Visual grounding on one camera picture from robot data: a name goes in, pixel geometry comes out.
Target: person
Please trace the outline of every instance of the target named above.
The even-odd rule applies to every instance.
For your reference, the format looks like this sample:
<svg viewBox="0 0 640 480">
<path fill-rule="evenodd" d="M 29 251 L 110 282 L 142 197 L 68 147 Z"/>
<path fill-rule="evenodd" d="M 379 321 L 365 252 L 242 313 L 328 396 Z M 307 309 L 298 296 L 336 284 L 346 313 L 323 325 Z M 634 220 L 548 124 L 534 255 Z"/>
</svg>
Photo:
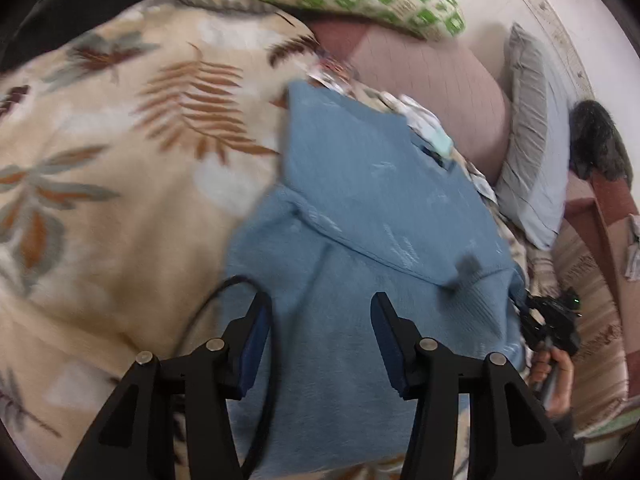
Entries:
<svg viewBox="0 0 640 480">
<path fill-rule="evenodd" d="M 558 363 L 558 379 L 549 402 L 546 405 L 546 416 L 556 428 L 560 439 L 571 450 L 572 458 L 578 473 L 582 475 L 584 461 L 584 441 L 574 437 L 574 419 L 571 412 L 571 393 L 574 387 L 574 363 L 569 354 L 559 348 L 543 349 L 535 352 L 531 361 L 531 371 L 527 384 L 546 380 L 551 372 L 550 360 Z"/>
</svg>

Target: blue sweater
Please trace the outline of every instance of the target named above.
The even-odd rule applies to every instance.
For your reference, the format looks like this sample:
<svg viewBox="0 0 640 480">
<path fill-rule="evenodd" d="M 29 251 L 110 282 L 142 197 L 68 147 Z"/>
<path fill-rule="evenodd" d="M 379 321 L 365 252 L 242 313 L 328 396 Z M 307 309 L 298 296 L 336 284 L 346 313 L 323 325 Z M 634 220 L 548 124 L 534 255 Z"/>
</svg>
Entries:
<svg viewBox="0 0 640 480">
<path fill-rule="evenodd" d="M 282 382 L 258 478 L 337 468 L 404 452 L 415 411 L 391 388 L 369 320 L 388 294 L 398 315 L 452 351 L 522 359 L 524 283 L 473 185 L 454 162 L 423 152 L 404 117 L 304 82 L 289 87 L 282 180 L 234 236 L 227 272 L 274 300 Z M 243 316 L 244 291 L 223 298 Z M 258 420 L 255 387 L 230 402 L 240 452 Z"/>
</svg>

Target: gray pillow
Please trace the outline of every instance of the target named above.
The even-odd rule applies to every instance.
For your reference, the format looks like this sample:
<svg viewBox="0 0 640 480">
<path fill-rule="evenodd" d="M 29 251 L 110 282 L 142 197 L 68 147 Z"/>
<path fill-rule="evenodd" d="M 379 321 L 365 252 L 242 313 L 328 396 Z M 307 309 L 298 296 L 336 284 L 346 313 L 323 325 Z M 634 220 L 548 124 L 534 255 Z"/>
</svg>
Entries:
<svg viewBox="0 0 640 480">
<path fill-rule="evenodd" d="M 529 241 L 551 248 L 564 213 L 569 99 L 545 47 L 515 23 L 509 40 L 512 131 L 495 191 L 500 212 Z"/>
</svg>

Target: silver screw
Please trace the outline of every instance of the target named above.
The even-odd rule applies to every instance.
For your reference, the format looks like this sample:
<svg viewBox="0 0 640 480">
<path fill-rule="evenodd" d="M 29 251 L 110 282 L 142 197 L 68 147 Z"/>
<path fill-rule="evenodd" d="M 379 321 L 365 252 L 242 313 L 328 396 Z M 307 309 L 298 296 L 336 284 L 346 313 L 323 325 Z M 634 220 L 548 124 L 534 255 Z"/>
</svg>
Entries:
<svg viewBox="0 0 640 480">
<path fill-rule="evenodd" d="M 420 348 L 427 352 L 433 352 L 438 347 L 438 342 L 430 337 L 420 339 Z"/>
<path fill-rule="evenodd" d="M 489 361 L 496 366 L 504 366 L 507 362 L 507 358 L 500 352 L 494 352 L 489 356 Z"/>
<path fill-rule="evenodd" d="M 151 359 L 154 358 L 154 355 L 149 350 L 143 350 L 138 355 L 136 355 L 136 362 L 139 365 L 146 365 L 151 362 Z"/>
<path fill-rule="evenodd" d="M 217 352 L 218 350 L 222 350 L 225 347 L 225 342 L 219 338 L 209 339 L 206 346 L 207 350 Z"/>
</svg>

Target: black cable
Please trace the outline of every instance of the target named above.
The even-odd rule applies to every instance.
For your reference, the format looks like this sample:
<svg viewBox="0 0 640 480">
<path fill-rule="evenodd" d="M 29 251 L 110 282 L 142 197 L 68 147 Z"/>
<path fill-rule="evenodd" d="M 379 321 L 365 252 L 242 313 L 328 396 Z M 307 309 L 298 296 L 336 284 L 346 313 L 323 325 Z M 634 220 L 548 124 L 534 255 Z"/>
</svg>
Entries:
<svg viewBox="0 0 640 480">
<path fill-rule="evenodd" d="M 222 292 L 227 290 L 230 286 L 238 285 L 239 283 L 248 283 L 251 285 L 256 293 L 261 292 L 271 297 L 265 292 L 258 282 L 252 280 L 247 276 L 236 275 L 231 278 L 227 278 L 224 282 L 220 283 L 202 302 L 197 311 L 191 316 L 191 319 L 187 322 L 187 326 L 180 335 L 178 342 L 176 343 L 172 352 L 172 357 L 178 357 L 181 354 L 184 343 L 189 334 L 193 330 L 193 327 L 198 322 L 205 309 L 209 306 L 211 301 L 215 300 Z M 269 381 L 267 384 L 267 392 L 264 395 L 264 401 L 262 403 L 262 411 L 260 412 L 260 419 L 258 425 L 255 427 L 254 438 L 251 440 L 251 446 L 244 457 L 244 462 L 241 466 L 242 477 L 247 480 L 258 467 L 264 452 L 266 450 L 267 441 L 269 438 L 269 431 L 271 429 L 271 421 L 273 420 L 273 413 L 275 411 L 276 399 L 278 397 L 278 387 L 280 385 L 280 348 L 278 346 L 278 337 L 276 334 L 276 325 L 273 319 L 273 307 L 271 301 L 267 306 L 267 316 L 270 325 L 271 332 L 271 363 L 269 370 Z"/>
</svg>

